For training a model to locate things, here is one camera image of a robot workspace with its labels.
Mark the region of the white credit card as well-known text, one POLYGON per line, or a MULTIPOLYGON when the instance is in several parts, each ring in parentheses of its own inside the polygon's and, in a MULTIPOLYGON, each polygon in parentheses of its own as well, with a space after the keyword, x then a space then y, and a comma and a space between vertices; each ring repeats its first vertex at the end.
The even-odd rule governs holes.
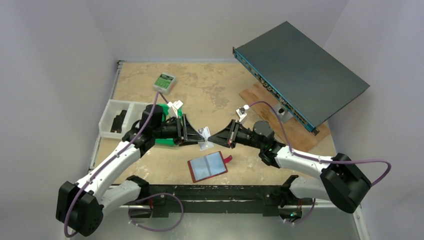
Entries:
POLYGON ((200 151, 205 151, 205 150, 211 149, 215 146, 214 143, 212 143, 208 140, 209 137, 211 136, 211 133, 210 133, 208 126, 205 126, 203 128, 198 129, 197 132, 204 138, 204 141, 198 142, 200 151))

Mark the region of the small green labelled box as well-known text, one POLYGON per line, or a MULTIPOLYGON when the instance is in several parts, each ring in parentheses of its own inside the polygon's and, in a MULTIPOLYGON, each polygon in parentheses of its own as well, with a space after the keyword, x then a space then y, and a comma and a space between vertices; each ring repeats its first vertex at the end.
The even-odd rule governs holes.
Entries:
POLYGON ((162 72, 153 84, 153 89, 163 95, 169 95, 177 83, 174 75, 162 72))

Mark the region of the metal bracket with knob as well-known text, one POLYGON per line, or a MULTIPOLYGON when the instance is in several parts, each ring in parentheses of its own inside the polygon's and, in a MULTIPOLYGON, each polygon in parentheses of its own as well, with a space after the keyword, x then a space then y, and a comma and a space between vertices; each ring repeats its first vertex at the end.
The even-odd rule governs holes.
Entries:
POLYGON ((282 124, 288 122, 293 117, 293 115, 286 109, 286 107, 280 103, 275 104, 272 109, 282 124))

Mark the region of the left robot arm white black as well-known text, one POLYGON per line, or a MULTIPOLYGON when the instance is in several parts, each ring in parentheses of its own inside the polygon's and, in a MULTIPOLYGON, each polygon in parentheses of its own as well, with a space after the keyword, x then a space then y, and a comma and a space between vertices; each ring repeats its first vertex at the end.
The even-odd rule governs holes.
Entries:
POLYGON ((132 175, 122 184, 110 187, 157 139, 171 139, 177 146, 205 141, 185 114, 164 117, 162 106, 147 105, 106 160, 77 182, 66 181, 59 188, 55 217, 64 224, 66 237, 91 235, 108 213, 124 204, 152 202, 150 184, 138 176, 132 175))

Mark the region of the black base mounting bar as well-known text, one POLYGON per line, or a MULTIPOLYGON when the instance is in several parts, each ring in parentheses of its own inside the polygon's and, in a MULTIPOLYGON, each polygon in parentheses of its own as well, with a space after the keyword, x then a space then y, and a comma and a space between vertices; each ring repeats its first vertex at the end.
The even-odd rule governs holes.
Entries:
MULTIPOLYGON (((158 193, 169 193, 178 197, 184 213, 193 214, 261 214, 264 217, 288 217, 296 210, 301 199, 289 191, 289 185, 295 180, 290 176, 283 185, 172 185, 149 184, 146 180, 132 175, 127 178, 141 187, 136 199, 142 199, 158 193)), ((160 208, 159 215, 180 213, 180 206, 173 197, 154 197, 153 209, 160 208)), ((147 213, 135 210, 136 218, 152 217, 148 201, 131 205, 145 206, 147 213)), ((312 204, 311 198, 302 199, 302 205, 312 204)))

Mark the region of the wooden board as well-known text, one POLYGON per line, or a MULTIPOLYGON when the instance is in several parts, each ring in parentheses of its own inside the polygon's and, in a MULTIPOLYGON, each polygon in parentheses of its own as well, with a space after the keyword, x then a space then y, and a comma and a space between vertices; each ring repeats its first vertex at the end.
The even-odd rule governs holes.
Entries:
POLYGON ((274 130, 275 135, 286 143, 279 124, 279 121, 282 121, 286 136, 294 149, 322 156, 330 156, 336 153, 327 122, 317 128, 319 130, 317 135, 312 134, 288 110, 281 111, 280 109, 283 107, 278 100, 258 82, 241 91, 239 96, 248 105, 257 101, 269 103, 270 107, 264 103, 257 103, 251 107, 251 110, 267 121, 274 130))

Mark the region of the dark network switch box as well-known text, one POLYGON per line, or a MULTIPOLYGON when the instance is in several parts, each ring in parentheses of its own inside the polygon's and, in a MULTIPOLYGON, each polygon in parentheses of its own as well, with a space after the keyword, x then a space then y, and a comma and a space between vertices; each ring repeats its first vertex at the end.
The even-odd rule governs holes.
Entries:
POLYGON ((370 86, 288 21, 232 54, 313 135, 370 86))

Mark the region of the green plastic bin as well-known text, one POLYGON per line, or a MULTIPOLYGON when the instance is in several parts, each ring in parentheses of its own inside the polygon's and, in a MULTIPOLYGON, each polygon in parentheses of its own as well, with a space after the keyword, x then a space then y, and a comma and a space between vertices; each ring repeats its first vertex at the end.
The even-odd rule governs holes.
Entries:
MULTIPOLYGON (((164 103, 158 103, 158 105, 161 106, 162 109, 163 109, 162 121, 165 122, 165 121, 167 121, 170 118, 169 107, 166 104, 164 104, 164 103)), ((180 108, 177 111, 177 115, 179 117, 182 117, 183 116, 182 108, 180 108)), ((174 143, 174 141, 173 141, 172 138, 157 138, 155 140, 155 143, 157 145, 160 145, 160 146, 168 146, 168 147, 174 147, 175 146, 175 143, 174 143)))

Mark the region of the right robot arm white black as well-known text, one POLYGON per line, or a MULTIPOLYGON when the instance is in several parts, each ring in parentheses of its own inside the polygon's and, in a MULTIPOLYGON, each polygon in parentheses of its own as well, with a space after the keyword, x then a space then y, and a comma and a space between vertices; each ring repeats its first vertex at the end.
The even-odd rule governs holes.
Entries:
POLYGON ((237 144, 259 149, 258 156, 266 165, 305 174, 307 177, 292 175, 283 184, 283 192, 290 200, 326 200, 352 214, 372 187, 347 155, 322 156, 290 148, 275 139, 275 132, 264 120, 257 121, 250 129, 233 119, 208 141, 231 149, 237 144))

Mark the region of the red card holder wallet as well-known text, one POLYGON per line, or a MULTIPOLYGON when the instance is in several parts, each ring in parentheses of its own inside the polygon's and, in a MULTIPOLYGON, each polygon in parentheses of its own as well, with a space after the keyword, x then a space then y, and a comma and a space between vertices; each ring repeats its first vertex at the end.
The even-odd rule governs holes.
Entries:
POLYGON ((228 172, 227 164, 233 159, 231 155, 223 157, 221 151, 213 152, 187 162, 193 183, 198 183, 228 172))

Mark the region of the black part in bin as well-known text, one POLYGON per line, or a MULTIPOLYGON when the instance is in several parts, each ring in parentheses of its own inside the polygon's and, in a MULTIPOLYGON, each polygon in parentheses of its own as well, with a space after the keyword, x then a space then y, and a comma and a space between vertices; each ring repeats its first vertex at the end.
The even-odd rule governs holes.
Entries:
POLYGON ((122 110, 119 114, 117 114, 113 121, 110 128, 111 133, 121 133, 122 132, 122 125, 124 123, 125 117, 127 114, 127 110, 122 110))

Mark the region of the white plastic bin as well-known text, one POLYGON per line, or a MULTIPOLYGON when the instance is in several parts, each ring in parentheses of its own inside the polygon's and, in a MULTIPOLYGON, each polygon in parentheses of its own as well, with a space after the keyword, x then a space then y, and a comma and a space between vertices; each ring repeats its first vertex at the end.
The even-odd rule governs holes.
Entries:
POLYGON ((121 139, 140 120, 149 103, 110 99, 98 123, 102 138, 121 139))

